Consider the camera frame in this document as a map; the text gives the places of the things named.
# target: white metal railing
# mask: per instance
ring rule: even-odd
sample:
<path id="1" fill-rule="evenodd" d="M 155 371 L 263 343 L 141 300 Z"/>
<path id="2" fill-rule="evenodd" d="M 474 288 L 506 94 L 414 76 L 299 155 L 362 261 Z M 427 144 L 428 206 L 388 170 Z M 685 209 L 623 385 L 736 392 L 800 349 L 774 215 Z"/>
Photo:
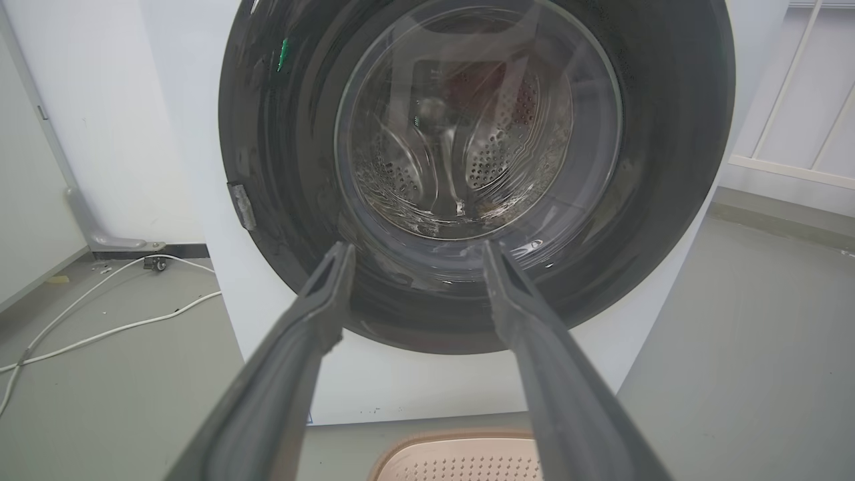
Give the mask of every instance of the white metal railing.
<path id="1" fill-rule="evenodd" d="M 791 6 L 801 7 L 803 6 L 803 4 L 793 3 L 791 4 Z M 855 7 L 855 3 L 827 3 L 826 6 L 830 8 L 849 8 Z M 761 170 L 763 172 L 770 172 L 772 174 L 786 175 L 788 177 L 804 179 L 806 181 L 819 182 L 822 184 L 828 184 L 830 186 L 843 187 L 855 190 L 855 178 L 846 177 L 843 175 L 829 174 L 827 172 L 821 172 L 818 170 L 823 160 L 823 155 L 828 149 L 828 146 L 840 132 L 840 125 L 843 123 L 843 119 L 846 117 L 846 114 L 852 108 L 852 104 L 855 104 L 855 82 L 853 82 L 852 86 L 849 88 L 849 94 L 846 96 L 846 100 L 840 107 L 840 110 L 837 113 L 837 117 L 834 119 L 834 123 L 831 125 L 831 129 L 825 136 L 823 145 L 820 147 L 817 156 L 814 157 L 813 162 L 811 162 L 811 167 L 809 169 L 805 169 L 802 167 L 793 167 L 792 165 L 771 162 L 768 160 L 761 160 L 759 158 L 760 151 L 763 149 L 766 137 L 769 135 L 769 131 L 772 128 L 772 124 L 775 122 L 775 118 L 778 115 L 778 110 L 781 108 L 781 102 L 787 95 L 787 89 L 789 89 L 790 87 L 790 81 L 793 79 L 793 74 L 799 66 L 799 61 L 801 60 L 802 54 L 805 52 L 805 46 L 807 45 L 808 38 L 811 36 L 811 31 L 813 30 L 813 26 L 817 21 L 819 10 L 822 7 L 823 0 L 817 0 L 812 5 L 811 17 L 807 21 L 807 26 L 805 27 L 805 31 L 802 33 L 802 38 L 799 41 L 799 46 L 796 48 L 795 54 L 793 55 L 793 60 L 790 62 L 790 66 L 787 69 L 787 74 L 784 77 L 784 81 L 783 83 L 781 83 L 781 89 L 778 91 L 778 95 L 775 98 L 775 103 L 772 105 L 772 110 L 769 112 L 769 117 L 766 118 L 766 123 L 763 127 L 763 132 L 760 134 L 760 139 L 754 146 L 754 152 L 750 157 L 732 155 L 730 156 L 729 163 L 731 163 L 732 165 L 738 165 L 740 167 L 746 167 L 748 169 Z"/>

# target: washing machine drum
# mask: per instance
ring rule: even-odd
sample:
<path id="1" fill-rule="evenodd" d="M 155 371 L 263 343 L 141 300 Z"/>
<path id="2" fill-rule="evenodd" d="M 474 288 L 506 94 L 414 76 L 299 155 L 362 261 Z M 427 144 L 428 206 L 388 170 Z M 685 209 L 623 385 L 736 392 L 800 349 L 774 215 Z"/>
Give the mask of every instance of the washing machine drum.
<path id="1" fill-rule="evenodd" d="M 503 349 L 482 268 L 508 249 L 571 328 L 698 214 L 734 101 L 723 0 L 244 1 L 221 76 L 229 188 L 295 291 L 346 240 L 345 327 Z"/>

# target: front-loading washing machine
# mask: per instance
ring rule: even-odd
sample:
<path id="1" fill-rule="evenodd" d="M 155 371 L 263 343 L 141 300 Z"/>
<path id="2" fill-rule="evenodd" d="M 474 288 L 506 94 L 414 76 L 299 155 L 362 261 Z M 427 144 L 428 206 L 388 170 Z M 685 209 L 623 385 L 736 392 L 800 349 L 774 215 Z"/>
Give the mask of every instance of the front-loading washing machine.
<path id="1" fill-rule="evenodd" d="M 344 240 L 353 319 L 310 422 L 525 410 L 481 277 L 493 240 L 616 392 L 786 7 L 143 3 L 242 354 Z"/>

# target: washing machine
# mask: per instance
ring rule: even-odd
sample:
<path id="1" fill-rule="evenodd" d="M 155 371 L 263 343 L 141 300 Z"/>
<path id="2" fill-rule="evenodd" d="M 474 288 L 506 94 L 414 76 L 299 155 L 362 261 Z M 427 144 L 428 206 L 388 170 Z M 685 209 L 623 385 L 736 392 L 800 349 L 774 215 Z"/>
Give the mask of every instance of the washing machine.
<path id="1" fill-rule="evenodd" d="M 786 7 L 142 3 L 241 353 L 349 241 L 353 316 L 310 423 L 524 411 L 481 274 L 492 240 L 617 392 Z"/>

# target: washing machine door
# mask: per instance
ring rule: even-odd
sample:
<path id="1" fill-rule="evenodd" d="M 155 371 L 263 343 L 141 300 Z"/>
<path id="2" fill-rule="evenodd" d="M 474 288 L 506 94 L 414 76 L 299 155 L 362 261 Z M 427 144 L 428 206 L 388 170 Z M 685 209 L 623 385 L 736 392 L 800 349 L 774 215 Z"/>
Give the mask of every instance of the washing machine door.
<path id="1" fill-rule="evenodd" d="M 220 136 L 244 226 L 298 291 L 357 246 L 347 329 L 503 349 L 481 276 L 511 251 L 568 328 L 694 219 L 734 102 L 723 0 L 247 0 Z"/>

